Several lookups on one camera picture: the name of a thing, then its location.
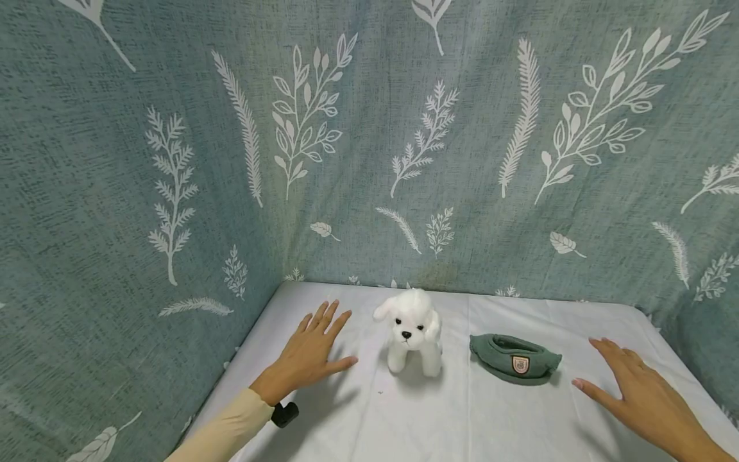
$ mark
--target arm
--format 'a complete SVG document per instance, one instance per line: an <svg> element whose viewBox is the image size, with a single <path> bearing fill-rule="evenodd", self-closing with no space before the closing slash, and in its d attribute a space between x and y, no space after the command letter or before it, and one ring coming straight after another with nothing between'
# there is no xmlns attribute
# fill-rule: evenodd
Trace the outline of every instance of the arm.
<svg viewBox="0 0 739 462"><path fill-rule="evenodd" d="M638 354L608 339L590 343L613 371L623 396L617 400L582 378L573 380L575 387L678 462L737 462L711 439L682 396Z"/></svg>
<svg viewBox="0 0 739 462"><path fill-rule="evenodd" d="M324 302L315 316L305 316L277 361L165 462L228 462L270 420L274 406L287 395L356 364L353 356L328 362L336 336L352 315L347 311L331 325L337 307L338 300L330 307Z"/></svg>

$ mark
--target beige sleeve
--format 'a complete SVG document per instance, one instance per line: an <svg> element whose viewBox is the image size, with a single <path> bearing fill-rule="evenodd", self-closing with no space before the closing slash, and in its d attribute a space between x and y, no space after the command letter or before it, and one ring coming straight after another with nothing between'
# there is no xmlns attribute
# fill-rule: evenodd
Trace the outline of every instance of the beige sleeve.
<svg viewBox="0 0 739 462"><path fill-rule="evenodd" d="M247 388L164 462L228 462L270 420L273 411Z"/></svg>

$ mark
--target human hand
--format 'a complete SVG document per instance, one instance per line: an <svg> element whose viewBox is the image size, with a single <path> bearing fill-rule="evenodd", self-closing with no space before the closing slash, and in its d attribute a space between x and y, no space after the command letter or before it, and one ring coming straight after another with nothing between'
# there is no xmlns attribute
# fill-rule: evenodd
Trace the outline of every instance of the human hand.
<svg viewBox="0 0 739 462"><path fill-rule="evenodd" d="M608 339L590 339L616 377L621 399L582 378L572 381L634 433L680 462L735 462L703 429L685 400L638 354Z"/></svg>
<svg viewBox="0 0 739 462"><path fill-rule="evenodd" d="M334 300L331 306L323 302L315 316L306 315L277 361L249 387L265 403L275 406L294 390L315 384L357 363L355 356L328 361L336 336L352 315L351 311L345 311L331 325L337 307L338 300Z"/></svg>

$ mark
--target white plush dog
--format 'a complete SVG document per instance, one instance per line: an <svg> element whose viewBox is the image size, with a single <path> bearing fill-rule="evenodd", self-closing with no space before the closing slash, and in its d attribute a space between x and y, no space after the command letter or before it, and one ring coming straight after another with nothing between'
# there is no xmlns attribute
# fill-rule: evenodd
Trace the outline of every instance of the white plush dog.
<svg viewBox="0 0 739 462"><path fill-rule="evenodd" d="M441 372L441 318L431 297L421 289L409 289L380 305L375 321L389 318L392 325L387 365L394 373L406 366L409 351L421 355L423 374L436 377Z"/></svg>

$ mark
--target gray-green fabric backdrop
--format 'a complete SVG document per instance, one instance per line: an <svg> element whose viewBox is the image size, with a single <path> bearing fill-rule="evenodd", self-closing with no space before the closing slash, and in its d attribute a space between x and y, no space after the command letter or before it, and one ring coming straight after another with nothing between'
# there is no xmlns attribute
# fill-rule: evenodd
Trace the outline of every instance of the gray-green fabric backdrop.
<svg viewBox="0 0 739 462"><path fill-rule="evenodd" d="M164 459L280 279L635 305L736 422L734 6L3 1L0 459Z"/></svg>

